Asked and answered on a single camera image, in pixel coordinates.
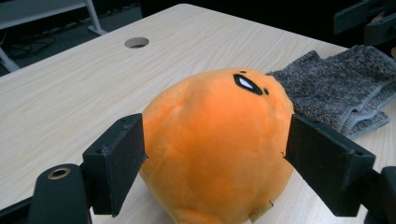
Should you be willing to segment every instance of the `plush toy eye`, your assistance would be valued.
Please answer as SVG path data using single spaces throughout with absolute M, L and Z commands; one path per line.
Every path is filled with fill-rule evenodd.
M 233 75 L 233 80 L 235 81 L 236 85 L 241 87 L 242 89 L 251 91 L 258 95 L 262 95 L 262 90 L 260 90 L 260 88 L 247 77 L 235 74 Z

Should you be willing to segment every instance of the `light wood tabletop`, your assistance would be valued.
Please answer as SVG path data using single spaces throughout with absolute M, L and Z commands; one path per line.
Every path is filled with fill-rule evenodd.
M 127 48 L 134 37 L 148 44 Z M 32 196 L 35 179 L 50 167 L 80 165 L 82 153 L 111 124 L 142 112 L 181 79 L 225 67 L 275 71 L 310 50 L 326 58 L 346 49 L 183 4 L 1 77 L 0 209 Z M 396 162 L 396 102 L 384 112 L 389 124 L 355 139 L 377 156 L 378 172 Z M 257 223 L 363 223 L 366 211 L 335 217 L 295 171 Z M 92 220 L 173 223 L 140 176 L 117 217 L 92 215 Z

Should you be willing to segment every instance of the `orange plush toy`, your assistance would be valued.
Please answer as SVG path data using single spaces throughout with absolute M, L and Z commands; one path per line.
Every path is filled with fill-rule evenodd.
M 176 223 L 254 222 L 290 179 L 292 113 L 282 86 L 258 71 L 188 77 L 143 111 L 140 175 Z

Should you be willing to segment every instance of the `table grommet hole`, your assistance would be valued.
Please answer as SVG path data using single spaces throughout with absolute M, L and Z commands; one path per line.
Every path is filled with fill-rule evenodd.
M 125 47 L 129 49 L 141 49 L 149 43 L 149 40 L 145 37 L 133 37 L 125 41 Z

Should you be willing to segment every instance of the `gray fabric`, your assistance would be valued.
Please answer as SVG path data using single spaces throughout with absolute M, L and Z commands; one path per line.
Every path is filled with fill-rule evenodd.
M 283 85 L 296 113 L 346 137 L 389 122 L 381 108 L 396 97 L 396 61 L 375 47 L 354 46 L 327 59 L 312 50 L 267 74 Z

